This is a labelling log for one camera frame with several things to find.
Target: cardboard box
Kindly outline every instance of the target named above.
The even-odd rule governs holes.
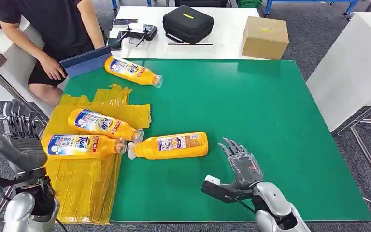
[[[243,35],[243,56],[280,59],[288,43],[285,21],[248,17]]]

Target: green table mat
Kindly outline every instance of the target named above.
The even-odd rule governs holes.
[[[227,137],[252,151],[265,174],[305,221],[367,221],[371,213],[293,61],[134,59],[164,76],[160,89],[103,68],[71,79],[65,93],[87,95],[112,83],[133,90],[130,104],[151,104],[145,138],[206,132],[209,153],[187,159],[122,158],[111,222],[252,221],[238,203],[201,192],[207,174],[232,182],[217,146]]]

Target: yellow plastic bag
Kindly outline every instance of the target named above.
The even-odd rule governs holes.
[[[98,89],[93,102],[87,96],[62,96],[43,136],[81,134],[68,125],[76,108],[84,108],[129,123],[134,128],[148,128],[150,105],[128,105],[131,89],[113,84],[112,89]],[[111,154],[96,159],[57,159],[50,156],[45,167],[60,201],[57,218],[62,223],[109,224],[116,191],[121,156]]]

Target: plastic bottle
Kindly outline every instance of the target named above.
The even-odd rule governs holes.
[[[139,144],[130,142],[128,157],[150,160],[204,156],[208,152],[207,135],[203,132],[151,137]]]
[[[112,153],[126,152],[126,141],[104,135],[57,134],[42,139],[42,147],[49,159],[98,158]]]
[[[110,74],[140,85],[154,85],[156,88],[160,88],[163,84],[163,76],[155,75],[148,68],[114,56],[107,58],[104,68]]]
[[[139,143],[143,129],[135,129],[127,122],[85,109],[75,109],[68,118],[69,126],[89,134],[102,134],[112,139],[123,138]]]

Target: man's arm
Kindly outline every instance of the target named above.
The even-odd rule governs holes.
[[[28,36],[19,29],[19,23],[13,24],[0,21],[0,25],[5,35],[14,44],[29,53],[31,56],[35,57],[41,63],[49,78],[55,80],[61,80],[62,77],[66,78],[66,75],[59,63],[52,59],[40,48],[35,46],[32,41],[30,41]]]
[[[92,5],[92,0],[81,0],[77,8],[82,16],[83,24],[93,43],[95,49],[104,47],[103,35],[97,22],[96,12]]]

